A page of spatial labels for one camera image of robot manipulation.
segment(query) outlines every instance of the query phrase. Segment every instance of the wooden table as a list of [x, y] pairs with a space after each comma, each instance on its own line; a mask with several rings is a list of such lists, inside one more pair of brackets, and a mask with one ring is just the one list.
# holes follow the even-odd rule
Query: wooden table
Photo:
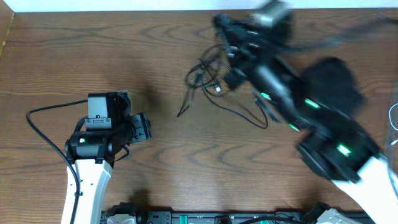
[[[16, 14], [0, 59], [0, 220], [58, 223], [62, 216], [67, 167], [29, 127], [25, 113], [116, 90], [129, 90], [134, 112], [147, 113], [153, 138], [134, 145], [131, 155], [116, 163], [104, 209], [137, 202], [174, 210], [267, 211], [303, 209], [317, 201], [360, 209], [300, 160], [294, 144], [303, 133], [287, 125], [255, 128], [212, 106], [202, 93], [194, 109], [176, 118], [183, 76], [213, 43], [216, 13]], [[292, 43], [335, 34], [379, 13], [398, 15], [396, 10], [298, 10]], [[357, 118], [380, 145], [387, 138], [397, 80], [397, 34], [396, 27], [382, 27], [336, 48], [288, 56], [299, 70], [327, 55], [345, 59], [368, 99]], [[250, 87], [237, 96], [250, 104]], [[32, 119], [63, 148], [86, 113], [86, 105], [78, 105]]]

